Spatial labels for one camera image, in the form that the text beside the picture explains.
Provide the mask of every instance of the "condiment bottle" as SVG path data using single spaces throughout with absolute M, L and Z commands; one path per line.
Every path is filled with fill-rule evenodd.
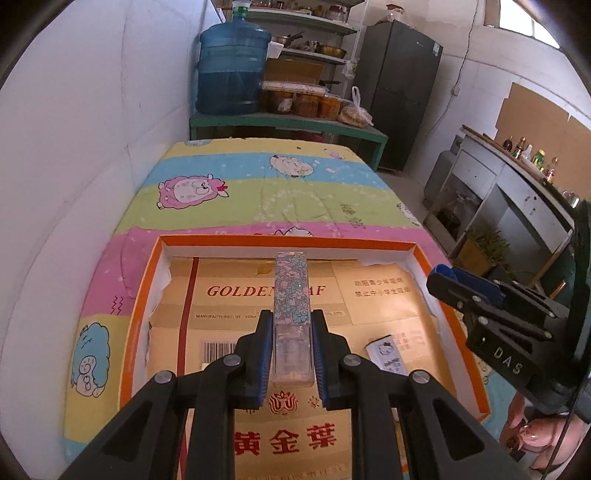
M 544 150 L 538 150 L 538 153 L 534 155 L 534 158 L 531 159 L 531 162 L 538 168 L 542 168 L 544 164 L 544 159 L 546 157 L 546 152 Z
M 554 181 L 554 174 L 556 173 L 556 165 L 558 164 L 558 157 L 554 157 L 550 162 L 548 170 L 546 170 L 544 177 L 548 183 Z
M 513 135 L 511 135 L 509 138 L 507 138 L 507 140 L 505 140 L 505 143 L 503 143 L 503 148 L 507 150 L 509 153 L 513 151 Z
M 521 152 L 523 152 L 525 150 L 525 143 L 526 142 L 527 142 L 527 139 L 525 137 L 521 137 L 521 140 L 519 140 L 519 143 L 517 144 L 517 146 L 513 150 L 512 155 L 514 158 L 519 158 L 519 156 L 521 155 Z
M 522 162 L 530 162 L 531 161 L 531 149 L 533 148 L 533 146 L 530 144 L 527 146 L 527 149 L 519 156 L 519 159 Z

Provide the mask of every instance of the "barcode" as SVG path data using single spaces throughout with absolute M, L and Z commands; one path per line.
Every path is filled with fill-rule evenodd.
M 235 348 L 235 343 L 205 342 L 205 345 L 203 347 L 203 361 L 205 363 L 210 364 L 218 358 L 221 358 L 225 355 L 229 355 L 234 351 Z

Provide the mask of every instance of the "plastic bag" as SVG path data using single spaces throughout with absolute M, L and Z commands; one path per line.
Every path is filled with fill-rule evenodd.
M 353 87 L 351 89 L 351 94 L 353 96 L 353 103 L 343 107 L 337 120 L 344 124 L 353 125 L 354 127 L 359 128 L 373 125 L 372 116 L 361 106 L 361 94 L 359 93 L 359 89 Z
M 358 63 L 359 59 L 347 60 L 347 63 L 345 63 L 345 66 L 343 67 L 343 75 L 345 78 L 349 80 L 353 80 L 355 78 L 355 74 L 357 74 Z

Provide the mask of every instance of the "window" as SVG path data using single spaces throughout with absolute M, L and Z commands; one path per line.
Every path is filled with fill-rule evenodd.
M 503 28 L 560 48 L 556 40 L 514 0 L 486 0 L 485 25 Z

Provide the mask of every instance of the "bottle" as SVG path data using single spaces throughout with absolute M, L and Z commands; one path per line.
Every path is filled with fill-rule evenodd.
M 248 0 L 232 2 L 232 21 L 201 33 L 197 102 L 206 115 L 246 115 L 258 110 L 271 34 L 246 21 Z
M 544 178 L 548 183 L 554 181 L 554 174 L 556 173 L 556 165 L 558 164 L 558 157 L 554 157 L 548 166 L 548 170 L 544 173 Z
M 538 153 L 534 155 L 534 158 L 531 159 L 531 162 L 538 168 L 542 168 L 544 164 L 544 159 L 546 157 L 546 152 L 544 150 L 538 150 Z
M 514 158 L 519 158 L 519 156 L 521 155 L 521 152 L 523 152 L 525 150 L 525 143 L 526 142 L 527 142 L 527 139 L 525 137 L 521 137 L 521 140 L 519 140 L 519 143 L 517 144 L 517 146 L 513 150 L 513 153 L 511 154 Z
M 531 149 L 532 149 L 532 145 L 528 145 L 527 149 L 519 156 L 519 159 L 522 162 L 530 162 L 531 161 Z
M 505 143 L 503 143 L 503 148 L 507 150 L 509 153 L 513 151 L 513 135 L 511 135 L 509 138 L 507 138 L 507 140 L 505 140 Z

